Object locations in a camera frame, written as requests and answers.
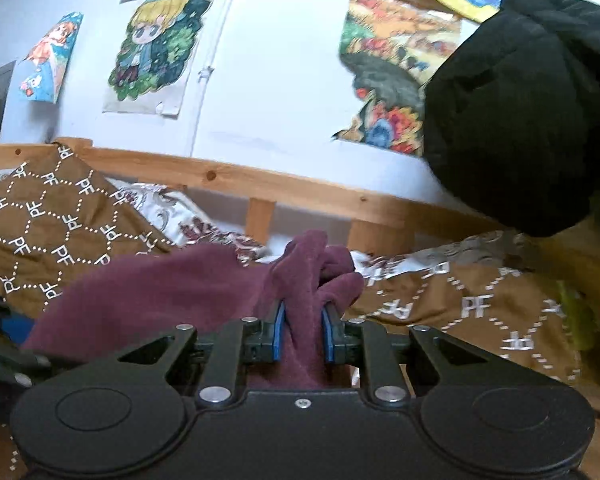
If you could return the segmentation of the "white floral bed sheet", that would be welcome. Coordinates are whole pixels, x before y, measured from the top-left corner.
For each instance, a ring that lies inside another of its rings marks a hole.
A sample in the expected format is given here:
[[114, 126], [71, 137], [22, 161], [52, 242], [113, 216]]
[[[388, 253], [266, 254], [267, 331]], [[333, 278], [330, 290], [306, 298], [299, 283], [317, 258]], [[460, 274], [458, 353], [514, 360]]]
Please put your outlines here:
[[[269, 263], [279, 254], [252, 238], [220, 229], [206, 213], [182, 192], [163, 184], [131, 183], [110, 178], [117, 190], [117, 198], [123, 198], [135, 208], [154, 228], [178, 247], [193, 245], [200, 240], [230, 245], [236, 249], [242, 263]], [[410, 254], [394, 257], [373, 257], [364, 252], [351, 252], [355, 271], [364, 278], [392, 278], [393, 276], [434, 268], [441, 263], [480, 263], [487, 266], [505, 266], [507, 259], [517, 258], [524, 237], [513, 231], [494, 231], [471, 236], [460, 242], [435, 248], [425, 248]]]

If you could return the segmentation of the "maroon sweater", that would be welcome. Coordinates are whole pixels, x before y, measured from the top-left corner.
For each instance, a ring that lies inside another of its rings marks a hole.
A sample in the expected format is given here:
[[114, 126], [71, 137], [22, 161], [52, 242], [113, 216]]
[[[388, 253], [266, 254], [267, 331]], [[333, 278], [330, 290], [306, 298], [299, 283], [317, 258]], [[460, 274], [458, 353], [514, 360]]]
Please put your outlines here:
[[323, 231], [295, 237], [281, 257], [244, 266], [230, 246], [196, 244], [169, 255], [127, 256], [67, 286], [38, 318], [23, 347], [85, 363], [180, 324], [210, 334], [245, 316], [285, 307], [279, 363], [255, 366], [253, 388], [348, 388], [350, 370], [324, 362], [322, 310], [343, 313], [365, 287], [350, 252]]

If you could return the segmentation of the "brown PF patterned blanket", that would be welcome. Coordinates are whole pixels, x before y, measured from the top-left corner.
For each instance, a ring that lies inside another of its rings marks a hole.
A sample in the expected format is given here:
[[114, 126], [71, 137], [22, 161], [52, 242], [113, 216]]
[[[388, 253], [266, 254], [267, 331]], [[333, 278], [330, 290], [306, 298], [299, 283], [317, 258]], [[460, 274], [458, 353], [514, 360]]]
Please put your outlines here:
[[[1, 171], [0, 182], [7, 175]], [[68, 260], [21, 263], [0, 255], [0, 296], [35, 325], [67, 286], [98, 270], [67, 270]], [[362, 278], [362, 294], [341, 313], [348, 318], [378, 322], [393, 334], [427, 324], [584, 393], [596, 433], [583, 468], [600, 479], [600, 323], [571, 288], [480, 263]]]

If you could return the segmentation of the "wooden bed frame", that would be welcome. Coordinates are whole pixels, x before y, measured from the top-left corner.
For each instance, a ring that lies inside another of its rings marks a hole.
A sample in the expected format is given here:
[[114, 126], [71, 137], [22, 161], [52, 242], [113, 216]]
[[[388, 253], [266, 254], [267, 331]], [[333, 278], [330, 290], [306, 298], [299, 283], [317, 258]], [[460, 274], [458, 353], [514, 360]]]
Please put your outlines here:
[[21, 263], [67, 257], [67, 270], [178, 248], [108, 176], [245, 198], [246, 234], [261, 245], [268, 244], [278, 204], [351, 220], [347, 248], [373, 256], [406, 254], [418, 234], [449, 243], [498, 229], [489, 219], [389, 195], [219, 162], [92, 148], [81, 140], [0, 144], [1, 169], [8, 175], [0, 182], [0, 255]]

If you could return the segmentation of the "anime boy wall poster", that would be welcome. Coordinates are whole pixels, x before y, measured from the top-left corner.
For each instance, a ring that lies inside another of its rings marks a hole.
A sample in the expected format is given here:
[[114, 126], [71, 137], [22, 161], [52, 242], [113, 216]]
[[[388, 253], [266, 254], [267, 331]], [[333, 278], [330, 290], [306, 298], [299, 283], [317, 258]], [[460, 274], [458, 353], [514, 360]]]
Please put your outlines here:
[[105, 113], [175, 118], [211, 0], [144, 0], [108, 78]]

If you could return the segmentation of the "anime girl wall poster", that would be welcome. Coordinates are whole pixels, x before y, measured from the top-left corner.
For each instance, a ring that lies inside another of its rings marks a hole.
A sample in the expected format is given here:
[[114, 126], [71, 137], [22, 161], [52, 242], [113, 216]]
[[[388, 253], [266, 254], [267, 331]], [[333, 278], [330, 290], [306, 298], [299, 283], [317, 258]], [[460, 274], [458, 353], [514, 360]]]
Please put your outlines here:
[[26, 100], [57, 103], [82, 21], [80, 12], [66, 14], [28, 52], [32, 68], [19, 85]]

